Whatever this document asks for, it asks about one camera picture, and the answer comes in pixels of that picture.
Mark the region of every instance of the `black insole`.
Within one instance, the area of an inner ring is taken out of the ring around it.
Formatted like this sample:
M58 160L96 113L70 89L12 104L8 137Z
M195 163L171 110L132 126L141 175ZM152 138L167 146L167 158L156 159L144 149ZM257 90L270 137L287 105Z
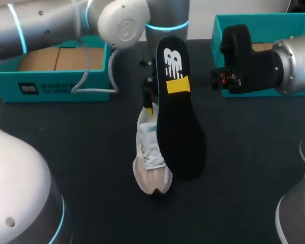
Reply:
M204 168L206 148L191 103L190 59L185 42L177 37L164 38L157 47L156 67L157 139L161 154L176 178L198 178Z

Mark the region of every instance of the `cardboard box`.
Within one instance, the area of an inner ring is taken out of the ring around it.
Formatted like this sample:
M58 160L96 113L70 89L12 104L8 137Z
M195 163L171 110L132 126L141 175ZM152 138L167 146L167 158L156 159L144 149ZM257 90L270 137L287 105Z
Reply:
M82 40L89 47L90 70L81 88L109 89L111 49L96 36ZM30 52L0 65L0 95L5 102L108 101L108 93L71 93L85 69L85 51L77 41Z
M286 39L290 36L299 37L305 35L305 13L277 13L277 14L239 14L239 15L217 15L215 18L211 48L216 68L224 66L224 56L220 52L222 33L231 25L245 24L250 30L254 49L261 50L271 48L272 43ZM222 90L223 97L268 97L281 96L275 89L255 91L246 94L230 94L228 90Z

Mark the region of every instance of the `blue led light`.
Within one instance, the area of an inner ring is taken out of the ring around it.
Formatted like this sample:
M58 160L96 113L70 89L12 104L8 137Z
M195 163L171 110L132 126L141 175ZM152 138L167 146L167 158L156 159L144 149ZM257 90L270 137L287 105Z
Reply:
M20 38L20 42L21 42L21 47L22 47L22 52L24 54L27 53L27 46L26 46L26 41L25 41L25 37L24 37L24 34L22 32L22 29L21 29L21 24L19 22L19 19L18 19L18 16L17 16L17 13L14 9L14 5L13 4L7 4L8 5L8 8L15 20L15 23L16 23L16 27L17 27L17 30L18 30L18 34L19 34L19 38Z
M182 29L188 25L189 25L189 21L185 22L184 24L174 26L174 27L157 27L157 26L153 26L153 25L149 25L149 24L147 24L146 26L150 29L155 29L157 31L171 32L171 31L175 31L177 29Z
M65 218L65 201L63 199L63 196L62 196L62 204L63 204L62 217L61 217L59 227L57 228L56 233L54 234L52 240L48 244L52 244L54 242L54 240L56 239L57 235L59 234L59 232L61 230L61 226L62 226L63 220Z
M89 7L92 4L93 0L88 0L87 2L87 7L86 7L86 11L85 11L85 21L87 24L87 27L89 28L89 23L88 23L88 11L89 11Z

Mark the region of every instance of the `sneaker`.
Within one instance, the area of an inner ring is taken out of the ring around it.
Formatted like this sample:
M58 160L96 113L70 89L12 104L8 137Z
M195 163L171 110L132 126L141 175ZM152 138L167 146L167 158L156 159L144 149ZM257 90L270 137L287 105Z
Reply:
M141 190L149 195L165 194L172 183L173 175L168 169L157 142L157 111L152 104L152 115L143 108L137 123L137 157L133 173Z

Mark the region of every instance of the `white cable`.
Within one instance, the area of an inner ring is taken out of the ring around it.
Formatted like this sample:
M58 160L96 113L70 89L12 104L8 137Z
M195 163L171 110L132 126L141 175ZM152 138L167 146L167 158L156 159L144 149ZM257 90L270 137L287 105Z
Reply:
M81 80L76 84L71 92L72 93L118 93L118 87L115 83L114 77L113 77L113 64L114 64L114 59L116 55L118 54L118 50L115 50L112 54L111 57L108 61L108 75L109 79L111 81L112 87L114 89L97 89L97 88L85 88L85 89L79 89L84 83L86 82L88 75L89 75L89 67L90 67L90 54L89 50L86 46L83 46L85 55L86 55L86 70L85 73L83 74Z
M108 62L108 75L109 78L111 80L111 84L114 88L114 90L111 89L96 89L96 88L84 88L84 89L80 89L82 85L85 84L85 82L87 81L88 75L89 75L89 69L90 69L90 64L91 64L91 60L90 60L90 53L89 53L89 49L88 47L83 43L83 41L80 39L81 36L81 20L80 20L80 14L79 14L79 10L76 6L77 2L76 0L72 0L73 5L75 6L75 11L76 11L76 16L77 16L77 36L78 36L78 42L80 43L81 47L83 47L84 52L85 52L85 57L86 57L86 69L84 74L82 75L80 81L72 88L71 93L118 93L118 88L116 86L114 77L113 77L113 63L114 63L114 58L116 56L116 54L118 53L118 51L116 50L115 52L112 53L109 62Z

